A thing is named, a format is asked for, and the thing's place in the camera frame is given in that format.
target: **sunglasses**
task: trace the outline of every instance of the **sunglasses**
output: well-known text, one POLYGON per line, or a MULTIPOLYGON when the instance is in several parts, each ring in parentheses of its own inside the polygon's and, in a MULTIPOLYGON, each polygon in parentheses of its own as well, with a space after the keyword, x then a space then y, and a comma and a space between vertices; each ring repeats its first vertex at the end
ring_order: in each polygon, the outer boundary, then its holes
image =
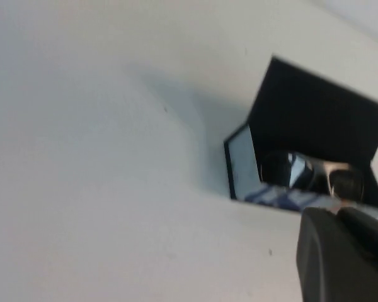
POLYGON ((328 162, 297 152, 274 151, 260 165, 261 180, 278 186, 361 201, 363 174, 347 163, 328 162))

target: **black object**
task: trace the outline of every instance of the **black object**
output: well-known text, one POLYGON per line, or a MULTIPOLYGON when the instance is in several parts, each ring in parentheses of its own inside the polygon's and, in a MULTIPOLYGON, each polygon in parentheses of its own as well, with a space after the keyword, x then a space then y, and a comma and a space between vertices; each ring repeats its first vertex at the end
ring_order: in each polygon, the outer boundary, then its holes
POLYGON ((273 150, 348 162, 364 176, 362 203, 378 208, 370 166, 378 147, 378 103, 273 57, 248 119, 224 142, 232 199, 236 171, 229 144, 246 127, 259 173, 261 159, 273 150))
POLYGON ((260 164, 261 180, 278 186, 361 201, 362 173, 347 163, 328 162, 304 154, 274 151, 260 164))
POLYGON ((378 302, 378 220, 353 208, 305 209, 297 268, 305 302, 378 302))

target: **white wall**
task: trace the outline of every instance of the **white wall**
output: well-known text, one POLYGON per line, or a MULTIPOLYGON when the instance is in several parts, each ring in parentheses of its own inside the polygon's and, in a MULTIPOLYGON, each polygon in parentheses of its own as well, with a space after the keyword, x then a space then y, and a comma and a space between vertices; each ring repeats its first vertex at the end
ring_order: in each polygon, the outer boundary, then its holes
POLYGON ((300 301, 299 216, 221 150, 272 53, 378 99, 378 43, 302 0, 0 0, 0 301, 300 301))
POLYGON ((378 0, 313 0, 378 39, 378 0))

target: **eyeglass case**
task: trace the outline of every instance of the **eyeglass case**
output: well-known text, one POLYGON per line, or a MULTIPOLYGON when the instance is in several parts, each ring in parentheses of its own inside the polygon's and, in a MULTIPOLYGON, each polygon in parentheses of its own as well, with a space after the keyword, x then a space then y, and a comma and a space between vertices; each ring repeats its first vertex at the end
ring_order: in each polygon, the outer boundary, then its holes
POLYGON ((364 174, 362 203, 378 208, 377 148, 377 102, 273 57, 247 120, 224 142, 231 198, 261 187, 264 156, 291 150, 354 165, 364 174))

